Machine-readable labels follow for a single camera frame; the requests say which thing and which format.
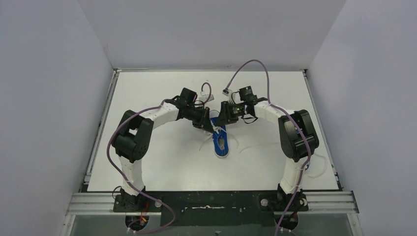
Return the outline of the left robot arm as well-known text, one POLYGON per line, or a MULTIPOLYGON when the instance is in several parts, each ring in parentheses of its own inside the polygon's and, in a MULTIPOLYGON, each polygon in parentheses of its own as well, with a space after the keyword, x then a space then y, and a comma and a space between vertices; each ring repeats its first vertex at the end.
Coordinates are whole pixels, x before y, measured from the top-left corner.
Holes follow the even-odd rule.
POLYGON ((139 112, 127 110, 123 114, 106 148, 108 161, 123 179, 116 204, 142 210, 148 200, 159 201, 145 192, 142 178, 142 159, 149 149, 152 132, 169 122, 187 119, 195 128, 213 133, 210 109, 206 107, 211 97, 209 94, 198 98, 196 92, 183 88, 180 95, 164 99, 156 107, 139 112))

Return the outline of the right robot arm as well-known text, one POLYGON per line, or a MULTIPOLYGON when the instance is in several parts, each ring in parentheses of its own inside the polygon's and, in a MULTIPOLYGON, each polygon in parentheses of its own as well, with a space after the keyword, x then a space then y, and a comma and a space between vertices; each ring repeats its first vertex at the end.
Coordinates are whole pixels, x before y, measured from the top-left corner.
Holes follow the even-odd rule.
POLYGON ((240 103, 234 102, 233 92, 224 89, 229 101, 221 102, 215 126, 236 123, 239 118, 251 115, 278 127, 279 144, 287 157, 283 177, 277 187, 277 205, 284 210, 297 209, 302 200, 302 176, 319 139, 307 110, 293 111, 278 107, 268 98, 256 96, 250 86, 238 90, 240 103))

